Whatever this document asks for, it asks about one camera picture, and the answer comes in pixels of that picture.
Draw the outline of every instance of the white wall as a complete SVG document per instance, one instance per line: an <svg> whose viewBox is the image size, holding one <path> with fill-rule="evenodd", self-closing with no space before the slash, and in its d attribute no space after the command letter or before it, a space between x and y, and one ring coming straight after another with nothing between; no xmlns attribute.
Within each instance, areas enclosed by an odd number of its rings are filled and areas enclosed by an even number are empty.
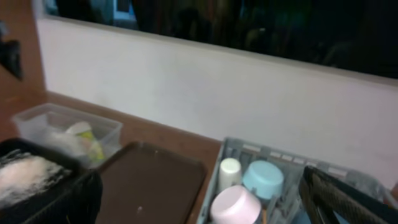
<svg viewBox="0 0 398 224"><path fill-rule="evenodd" d="M37 21L50 91L398 179L398 84L184 40Z"/></svg>

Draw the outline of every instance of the wooden counter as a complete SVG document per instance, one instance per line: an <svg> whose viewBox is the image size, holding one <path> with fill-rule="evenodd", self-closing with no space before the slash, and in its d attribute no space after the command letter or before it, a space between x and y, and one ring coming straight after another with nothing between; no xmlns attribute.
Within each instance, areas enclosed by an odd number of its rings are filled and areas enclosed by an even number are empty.
<svg viewBox="0 0 398 224"><path fill-rule="evenodd" d="M0 102L0 125L3 127L0 131L0 140L17 136L17 131L11 121L12 115L46 102L68 106L122 122L122 145L132 141L145 141L181 155L201 160L207 169L207 175L187 220L187 223L196 223L220 149L220 142L66 96L28 89L16 91L12 96Z"/></svg>

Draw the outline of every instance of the black container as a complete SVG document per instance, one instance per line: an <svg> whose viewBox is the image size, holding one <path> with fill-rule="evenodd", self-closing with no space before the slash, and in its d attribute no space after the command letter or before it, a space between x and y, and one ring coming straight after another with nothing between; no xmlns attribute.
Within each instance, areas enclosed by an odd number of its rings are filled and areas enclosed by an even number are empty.
<svg viewBox="0 0 398 224"><path fill-rule="evenodd" d="M96 171L84 170L78 161L23 139L0 143L0 157L15 149L43 157L71 170L72 174L48 191L1 210L1 224L95 223L103 189Z"/></svg>

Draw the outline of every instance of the clear plastic container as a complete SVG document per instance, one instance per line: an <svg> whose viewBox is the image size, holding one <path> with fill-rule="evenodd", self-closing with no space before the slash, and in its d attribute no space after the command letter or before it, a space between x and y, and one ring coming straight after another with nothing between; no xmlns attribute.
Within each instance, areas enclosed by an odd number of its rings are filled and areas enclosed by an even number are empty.
<svg viewBox="0 0 398 224"><path fill-rule="evenodd" d="M70 126L86 121L90 124L94 137L100 143L105 159L101 162L92 163L83 156L77 157L85 167L93 168L102 164L121 148L119 138L122 123L64 106L46 103L16 114L12 117L12 120L22 138L61 151L64 154L68 154L68 149L54 147L54 143L49 143L49 134L65 133Z"/></svg>

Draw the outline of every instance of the brown wooden panel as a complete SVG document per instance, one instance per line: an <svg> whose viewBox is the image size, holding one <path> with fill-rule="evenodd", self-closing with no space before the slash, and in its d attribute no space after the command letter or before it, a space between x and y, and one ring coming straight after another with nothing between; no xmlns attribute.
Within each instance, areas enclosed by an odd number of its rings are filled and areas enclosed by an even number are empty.
<svg viewBox="0 0 398 224"><path fill-rule="evenodd" d="M3 40L18 40L21 43L21 66L24 72L21 85L20 81L0 67L0 100L12 97L19 88L45 90L39 39L31 2L31 0L0 1L0 20L6 23L9 31Z"/></svg>

